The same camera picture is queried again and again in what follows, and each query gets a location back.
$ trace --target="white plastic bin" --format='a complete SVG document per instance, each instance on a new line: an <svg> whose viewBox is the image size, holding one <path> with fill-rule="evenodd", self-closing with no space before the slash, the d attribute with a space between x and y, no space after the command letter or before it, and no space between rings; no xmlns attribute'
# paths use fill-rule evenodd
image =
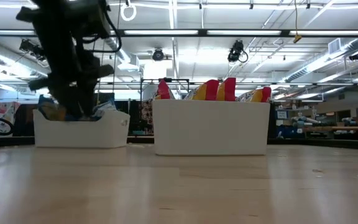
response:
<svg viewBox="0 0 358 224"><path fill-rule="evenodd" d="M35 146L114 148L127 144L130 116L106 110L99 121L49 121L34 113Z"/></svg>
<svg viewBox="0 0 358 224"><path fill-rule="evenodd" d="M265 155L268 103L153 101L155 153L160 156Z"/></svg>

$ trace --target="ceiling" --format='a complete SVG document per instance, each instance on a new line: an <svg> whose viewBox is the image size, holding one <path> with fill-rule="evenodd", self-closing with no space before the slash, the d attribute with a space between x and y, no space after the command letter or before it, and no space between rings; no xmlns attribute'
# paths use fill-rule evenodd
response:
<svg viewBox="0 0 358 224"><path fill-rule="evenodd" d="M124 21L120 16L119 1L109 1L112 5L110 18L118 29L294 29L296 21L295 10L260 9L257 6L278 6L280 0L254 0L253 10L235 7L229 9L230 4L245 4L249 1L218 1L202 0L203 10L198 8L199 0L178 0L177 10L174 11L174 22L170 22L170 1L174 0L149 0L131 1L136 5L137 14L131 21ZM322 10L322 7L331 3L330 0L311 0L312 6L320 7L305 9L306 0L297 0L299 29L358 29L358 8L338 9L340 7L357 7L358 0L334 1L335 3ZM15 20L20 6L30 6L26 0L0 0L0 29L32 29L31 24ZM292 0L283 0L281 6L293 6ZM126 16L130 16L131 9L126 9ZM227 55L233 43L239 38L235 37L176 37L178 46L178 74L177 78L189 78L194 82L203 82L210 78L237 77L237 81L243 82L278 82L283 76L296 67L304 64L320 52L327 50L328 43L333 38L302 38L294 44L292 38L241 38L244 45L252 43L247 52L247 63L234 67L227 62ZM0 46L11 52L22 54L19 50L21 37L0 37ZM101 40L96 42L96 49L103 49ZM152 63L150 53L156 48L163 49L166 55L173 55L173 41L171 37L126 37L122 38L122 48L129 54L136 54L140 64ZM103 63L113 66L114 60L110 60L111 54L103 55ZM25 58L36 62L31 56ZM358 61L346 62L346 68L355 66ZM167 76L174 77L172 62L165 62ZM340 58L334 63L317 69L313 73L303 77L302 82L317 82L321 77L332 75L345 69L344 59ZM138 72L125 72L116 69L116 76L121 78L117 82L130 82L139 80ZM102 85L101 88L111 88L110 85ZM117 85L116 88L128 89L126 85ZM239 86L248 89L254 86Z"/></svg>

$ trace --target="wooden table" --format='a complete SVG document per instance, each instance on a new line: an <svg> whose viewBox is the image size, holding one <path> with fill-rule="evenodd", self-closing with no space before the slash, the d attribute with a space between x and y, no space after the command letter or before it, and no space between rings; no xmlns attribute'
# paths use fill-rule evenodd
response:
<svg viewBox="0 0 358 224"><path fill-rule="evenodd" d="M0 223L358 223L358 150L0 149Z"/></svg>

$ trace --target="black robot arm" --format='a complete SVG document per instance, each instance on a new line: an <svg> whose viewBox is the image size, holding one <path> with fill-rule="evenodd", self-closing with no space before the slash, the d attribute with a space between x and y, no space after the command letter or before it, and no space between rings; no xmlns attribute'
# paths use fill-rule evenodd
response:
<svg viewBox="0 0 358 224"><path fill-rule="evenodd" d="M33 0L38 9L22 7L16 19L31 22L44 49L51 72L29 83L31 90L48 87L50 93L76 118L90 116L98 78L114 73L84 43L105 39L112 24L105 0Z"/></svg>

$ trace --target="pipe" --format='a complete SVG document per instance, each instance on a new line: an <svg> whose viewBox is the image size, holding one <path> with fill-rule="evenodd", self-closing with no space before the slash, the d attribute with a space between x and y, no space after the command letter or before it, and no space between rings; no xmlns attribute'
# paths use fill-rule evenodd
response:
<svg viewBox="0 0 358 224"><path fill-rule="evenodd" d="M281 4L283 3L284 0L280 0L278 6L281 6ZM264 22L264 24L262 25L261 29L264 29L265 26L267 25L267 23L271 20L271 18L273 17L273 15L275 14L276 10L273 10L273 12L269 15L269 17L266 19L266 21ZM248 43L248 45L246 46L246 48L244 49L244 51L246 51L249 46L251 46L251 44L254 43L254 41L256 40L256 37L252 38L252 40ZM224 76L224 78L228 77L232 72L234 72L233 70L236 70L239 67L239 64L236 64L235 66L231 67L230 70L228 71L228 73Z"/></svg>
<svg viewBox="0 0 358 224"><path fill-rule="evenodd" d="M39 64L22 57L21 55L12 52L2 46L0 46L0 60L8 65L12 65L14 63L18 63L29 70L33 70L40 75L47 76L50 72L49 69L41 67Z"/></svg>
<svg viewBox="0 0 358 224"><path fill-rule="evenodd" d="M111 50L117 49L117 42L112 37L105 39L104 43L106 43L111 48ZM130 63L131 62L131 56L129 56L127 54L127 52L125 52L123 49L120 49L118 52L116 52L116 54L117 54L118 60L121 63Z"/></svg>
<svg viewBox="0 0 358 224"><path fill-rule="evenodd" d="M341 52L339 55L330 55L329 51L325 50L313 58L307 60L301 67L290 70L280 82L292 82L293 80L302 77L303 75L307 75L319 68L328 65L329 63L335 62L336 58L346 57L356 51L358 51L358 39L348 41L347 44L341 47Z"/></svg>

